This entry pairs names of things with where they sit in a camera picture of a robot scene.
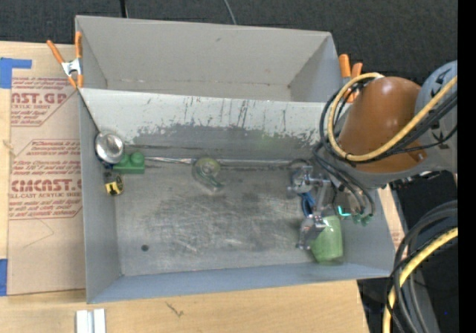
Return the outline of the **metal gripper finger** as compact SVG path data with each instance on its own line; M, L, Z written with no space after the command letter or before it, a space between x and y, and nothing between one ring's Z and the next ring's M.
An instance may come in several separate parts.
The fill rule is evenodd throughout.
M310 250L312 243L326 227L327 224L322 216L313 214L306 216L300 224L296 248L300 250Z
M319 178L313 176L313 166L305 165L296 169L290 179L287 191L290 194L303 195L319 185Z

